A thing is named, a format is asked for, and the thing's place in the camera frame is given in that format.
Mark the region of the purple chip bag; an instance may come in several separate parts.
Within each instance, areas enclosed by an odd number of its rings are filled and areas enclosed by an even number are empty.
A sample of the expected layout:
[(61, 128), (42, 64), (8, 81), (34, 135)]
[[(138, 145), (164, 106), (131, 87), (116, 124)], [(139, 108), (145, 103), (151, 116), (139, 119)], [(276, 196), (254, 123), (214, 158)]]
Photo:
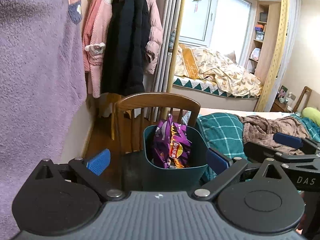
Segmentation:
[(192, 143), (187, 126), (173, 121), (172, 114), (160, 120), (153, 137), (153, 163), (160, 168), (187, 168)]

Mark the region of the dark teal trash bin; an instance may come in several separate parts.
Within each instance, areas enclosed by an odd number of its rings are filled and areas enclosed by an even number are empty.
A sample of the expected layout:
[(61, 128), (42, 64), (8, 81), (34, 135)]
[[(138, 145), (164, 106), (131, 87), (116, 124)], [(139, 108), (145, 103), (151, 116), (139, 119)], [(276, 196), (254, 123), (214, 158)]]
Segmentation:
[(144, 129), (144, 191), (188, 191), (200, 184), (208, 167), (208, 147), (193, 127), (172, 124)]

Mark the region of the green pillow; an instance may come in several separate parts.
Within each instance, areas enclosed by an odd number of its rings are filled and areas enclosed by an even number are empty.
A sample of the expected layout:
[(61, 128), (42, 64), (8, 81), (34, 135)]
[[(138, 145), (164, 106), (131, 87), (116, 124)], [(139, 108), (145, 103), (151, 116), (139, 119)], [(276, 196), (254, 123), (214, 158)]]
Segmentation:
[(320, 126), (320, 111), (313, 107), (306, 107), (302, 110), (302, 117), (309, 118), (317, 126)]

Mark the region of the teal plaid blanket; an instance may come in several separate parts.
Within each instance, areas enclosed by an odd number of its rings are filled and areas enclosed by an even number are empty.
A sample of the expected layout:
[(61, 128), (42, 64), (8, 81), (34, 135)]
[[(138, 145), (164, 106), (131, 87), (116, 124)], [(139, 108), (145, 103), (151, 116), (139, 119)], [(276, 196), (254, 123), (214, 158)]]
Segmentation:
[(310, 135), (310, 139), (319, 142), (319, 126), (309, 118), (302, 118), (290, 113), (262, 113), (217, 110), (209, 114), (199, 114), (195, 128), (202, 135), (206, 145), (217, 149), (229, 158), (241, 157), (246, 159), (243, 143), (244, 125), (238, 116), (258, 115), (268, 120), (291, 116), (300, 121)]

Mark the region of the brown fuzzy blanket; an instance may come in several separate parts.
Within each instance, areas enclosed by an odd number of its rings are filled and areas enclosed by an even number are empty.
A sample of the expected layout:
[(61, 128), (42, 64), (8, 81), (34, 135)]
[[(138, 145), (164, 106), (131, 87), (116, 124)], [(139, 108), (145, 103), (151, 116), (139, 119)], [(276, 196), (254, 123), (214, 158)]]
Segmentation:
[(294, 137), (310, 138), (306, 128), (296, 118), (287, 116), (268, 120), (258, 115), (250, 115), (244, 117), (238, 116), (238, 119), (244, 125), (242, 133), (244, 144), (254, 142), (288, 155), (304, 155), (301, 150), (295, 150), (292, 147), (279, 144), (273, 139), (273, 136), (277, 132)]

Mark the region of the wooden chair black seat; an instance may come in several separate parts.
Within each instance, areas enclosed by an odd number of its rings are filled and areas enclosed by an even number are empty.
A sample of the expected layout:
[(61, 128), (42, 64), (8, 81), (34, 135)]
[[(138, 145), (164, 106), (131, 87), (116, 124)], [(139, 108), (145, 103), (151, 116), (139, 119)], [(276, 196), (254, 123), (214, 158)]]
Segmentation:
[(118, 174), (122, 190), (142, 191), (144, 178), (151, 179), (151, 191), (178, 191), (185, 188), (180, 182), (166, 180), (168, 173), (155, 166), (151, 172), (144, 173), (143, 131), (146, 127), (157, 124), (167, 108), (170, 108), (170, 113), (175, 108), (180, 110), (179, 122), (183, 111), (190, 111), (188, 124), (194, 127), (201, 105), (186, 96), (161, 92), (137, 93), (124, 98), (118, 96), (114, 101), (112, 132), (119, 146)]

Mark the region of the teal triangle window mat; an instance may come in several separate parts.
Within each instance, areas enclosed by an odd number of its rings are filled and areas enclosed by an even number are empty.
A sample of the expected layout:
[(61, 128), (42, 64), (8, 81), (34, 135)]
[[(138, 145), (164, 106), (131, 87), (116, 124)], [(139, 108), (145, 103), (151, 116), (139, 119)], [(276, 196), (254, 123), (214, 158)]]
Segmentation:
[(187, 89), (193, 89), (198, 90), (201, 92), (205, 92), (208, 94), (214, 94), (220, 97), (226, 97), (226, 98), (242, 98), (242, 99), (251, 99), (255, 98), (255, 96), (252, 96), (250, 94), (243, 95), (243, 96), (235, 96), (231, 93), (225, 92), (221, 90), (216, 83), (210, 82), (210, 81), (203, 81), (200, 79), (190, 79), (188, 77), (180, 77), (180, 76), (174, 76), (173, 79), (173, 85), (179, 86)]

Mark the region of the wooden shelf unit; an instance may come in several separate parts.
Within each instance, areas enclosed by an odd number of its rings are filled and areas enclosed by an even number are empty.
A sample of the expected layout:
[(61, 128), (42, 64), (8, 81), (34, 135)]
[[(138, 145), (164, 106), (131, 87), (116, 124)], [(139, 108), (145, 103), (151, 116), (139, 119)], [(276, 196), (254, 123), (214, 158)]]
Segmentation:
[(280, 2), (259, 1), (245, 68), (263, 85), (271, 65), (280, 19)]

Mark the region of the purple fleece garment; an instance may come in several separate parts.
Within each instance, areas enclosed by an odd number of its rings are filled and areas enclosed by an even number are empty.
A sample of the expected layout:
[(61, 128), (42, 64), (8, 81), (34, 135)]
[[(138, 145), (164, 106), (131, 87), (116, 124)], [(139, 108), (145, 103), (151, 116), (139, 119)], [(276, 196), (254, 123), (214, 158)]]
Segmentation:
[(43, 158), (59, 160), (87, 97), (81, 0), (1, 0), (1, 239), (16, 235), (19, 189)]

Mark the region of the floral yellow duvet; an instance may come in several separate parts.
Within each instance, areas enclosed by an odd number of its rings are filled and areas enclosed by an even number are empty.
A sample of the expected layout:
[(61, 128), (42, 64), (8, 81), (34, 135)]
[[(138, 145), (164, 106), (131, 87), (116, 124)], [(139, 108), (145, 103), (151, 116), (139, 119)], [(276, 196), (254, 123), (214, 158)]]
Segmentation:
[(229, 57), (203, 47), (178, 46), (175, 75), (213, 82), (218, 89), (233, 96), (259, 97), (260, 80)]

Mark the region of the light pink puffer coat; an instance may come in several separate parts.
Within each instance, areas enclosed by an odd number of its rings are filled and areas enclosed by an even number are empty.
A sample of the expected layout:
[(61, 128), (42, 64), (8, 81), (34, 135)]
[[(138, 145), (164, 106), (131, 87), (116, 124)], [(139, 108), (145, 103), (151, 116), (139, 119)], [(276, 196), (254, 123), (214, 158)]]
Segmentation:
[(145, 72), (154, 74), (163, 43), (163, 27), (156, 0), (146, 0), (149, 10), (150, 33), (146, 45)]

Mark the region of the yellow patterned curtain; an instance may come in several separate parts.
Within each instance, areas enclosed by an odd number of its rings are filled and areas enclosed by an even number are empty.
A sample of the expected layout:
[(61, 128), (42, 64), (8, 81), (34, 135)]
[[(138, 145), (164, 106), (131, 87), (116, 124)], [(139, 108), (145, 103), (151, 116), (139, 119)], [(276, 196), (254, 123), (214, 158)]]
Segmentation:
[(296, 40), (300, 20), (302, 0), (281, 0), (279, 19), (276, 21), (275, 44), (272, 48), (272, 59), (268, 64), (268, 71), (263, 83), (263, 90), (255, 110), (268, 112), (271, 110), (276, 94), (281, 87), (281, 82), (291, 59), (293, 45)]

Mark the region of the black puffer jacket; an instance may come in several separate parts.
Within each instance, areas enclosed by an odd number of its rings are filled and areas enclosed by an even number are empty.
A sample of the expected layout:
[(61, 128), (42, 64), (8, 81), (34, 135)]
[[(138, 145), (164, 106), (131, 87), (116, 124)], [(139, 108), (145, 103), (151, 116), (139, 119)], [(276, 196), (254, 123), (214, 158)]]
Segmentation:
[(146, 0), (113, 0), (101, 75), (101, 93), (144, 92), (143, 73), (151, 25)]

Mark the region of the pink fleece jacket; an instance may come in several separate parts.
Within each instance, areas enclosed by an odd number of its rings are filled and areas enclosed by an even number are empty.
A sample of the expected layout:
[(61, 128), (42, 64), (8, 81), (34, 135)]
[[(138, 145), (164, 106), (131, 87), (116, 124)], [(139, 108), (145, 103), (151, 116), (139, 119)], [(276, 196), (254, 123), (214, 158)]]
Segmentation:
[(108, 26), (112, 17), (112, 0), (92, 0), (84, 24), (82, 49), (84, 70), (88, 73), (87, 92), (100, 97), (103, 59)]

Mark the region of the grey curtain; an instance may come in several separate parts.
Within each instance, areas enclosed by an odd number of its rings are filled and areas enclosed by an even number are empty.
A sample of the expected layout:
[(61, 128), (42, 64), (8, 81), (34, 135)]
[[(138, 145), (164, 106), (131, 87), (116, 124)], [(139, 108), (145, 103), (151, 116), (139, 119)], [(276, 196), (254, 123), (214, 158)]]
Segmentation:
[(147, 92), (171, 92), (176, 66), (184, 0), (156, 0), (163, 27), (163, 43), (153, 74), (144, 74)]

